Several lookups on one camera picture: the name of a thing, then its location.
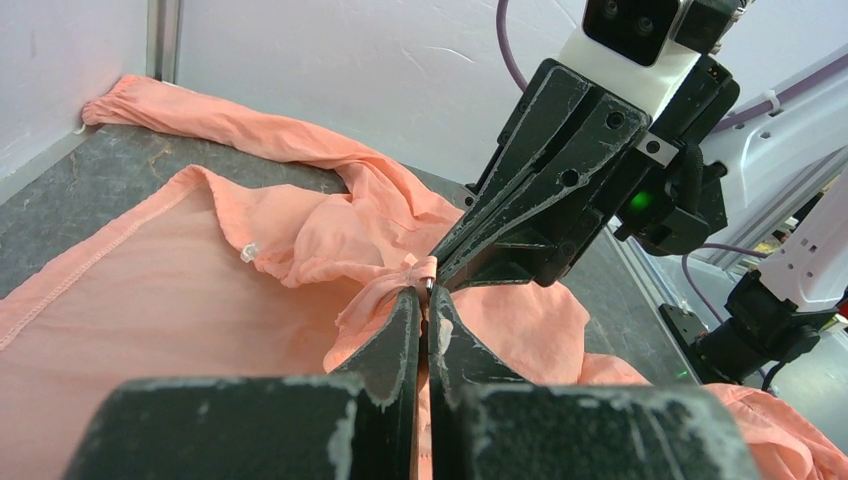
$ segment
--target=pink cloth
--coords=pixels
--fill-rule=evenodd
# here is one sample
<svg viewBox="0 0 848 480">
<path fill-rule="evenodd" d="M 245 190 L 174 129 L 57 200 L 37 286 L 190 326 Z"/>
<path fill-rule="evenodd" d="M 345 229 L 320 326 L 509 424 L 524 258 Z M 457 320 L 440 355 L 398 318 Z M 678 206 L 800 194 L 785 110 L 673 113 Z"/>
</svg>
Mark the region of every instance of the pink cloth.
<svg viewBox="0 0 848 480">
<path fill-rule="evenodd" d="M 124 380 L 331 370 L 385 322 L 400 288 L 432 276 L 426 255 L 460 215 L 353 140 L 150 79 L 125 77 L 83 115 L 334 169 L 351 193 L 251 190 L 191 166 L 12 292 L 0 303 L 0 465 L 9 478 L 59 475 Z M 245 264 L 239 253 L 250 244 L 259 253 Z M 561 285 L 471 289 L 454 301 L 530 381 L 647 383 L 617 358 L 584 352 L 588 314 Z M 848 478 L 848 459 L 785 403 L 707 388 L 766 477 Z M 419 411 L 429 418 L 426 389 Z M 419 473 L 429 478 L 429 425 L 420 427 Z"/>
</svg>

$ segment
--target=white panel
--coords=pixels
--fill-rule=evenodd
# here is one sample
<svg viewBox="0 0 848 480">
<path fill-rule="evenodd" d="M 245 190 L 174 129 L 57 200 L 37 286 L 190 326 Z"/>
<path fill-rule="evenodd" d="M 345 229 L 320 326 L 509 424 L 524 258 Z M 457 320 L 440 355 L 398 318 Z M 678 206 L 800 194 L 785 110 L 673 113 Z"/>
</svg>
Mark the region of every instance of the white panel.
<svg viewBox="0 0 848 480">
<path fill-rule="evenodd" d="M 178 83 L 321 124 L 452 180 L 476 180 L 519 97 L 498 51 L 496 0 L 184 1 Z M 800 3 L 758 1 L 724 42 L 720 58 L 746 84 L 744 98 L 845 43 L 848 2 Z M 584 5 L 510 2 L 525 76 L 557 56 Z"/>
<path fill-rule="evenodd" d="M 147 1 L 0 1 L 0 178 L 81 125 L 86 101 L 144 73 Z"/>
</svg>

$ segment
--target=marbled gray surface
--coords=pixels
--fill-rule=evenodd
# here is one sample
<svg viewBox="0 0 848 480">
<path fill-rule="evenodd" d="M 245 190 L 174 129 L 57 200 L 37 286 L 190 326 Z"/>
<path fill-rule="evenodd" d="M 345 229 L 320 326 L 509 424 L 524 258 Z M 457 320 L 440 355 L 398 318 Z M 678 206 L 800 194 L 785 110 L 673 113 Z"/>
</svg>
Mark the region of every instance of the marbled gray surface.
<svg viewBox="0 0 848 480">
<path fill-rule="evenodd" d="M 0 296 L 189 164 L 251 188 L 292 184 L 325 193 L 345 191 L 332 171 L 270 162 L 203 140 L 106 126 L 0 206 Z M 413 172 L 454 204 L 464 200 L 458 184 Z M 654 383 L 673 383 L 684 369 L 682 360 L 612 241 L 604 232 L 565 280 L 592 315 L 586 350 L 618 355 Z"/>
</svg>

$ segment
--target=green light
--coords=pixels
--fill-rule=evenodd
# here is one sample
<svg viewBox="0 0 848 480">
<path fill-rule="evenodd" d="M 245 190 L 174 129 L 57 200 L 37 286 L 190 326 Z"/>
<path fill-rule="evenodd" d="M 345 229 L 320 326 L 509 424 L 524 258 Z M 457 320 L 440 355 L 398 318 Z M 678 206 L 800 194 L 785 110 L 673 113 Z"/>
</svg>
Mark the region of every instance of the green light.
<svg viewBox="0 0 848 480">
<path fill-rule="evenodd" d="M 633 197 L 633 200 L 630 201 L 630 210 L 637 213 L 641 212 L 648 208 L 648 205 L 650 205 L 653 200 L 654 198 L 650 193 L 646 191 L 639 192 L 635 197 Z"/>
</svg>

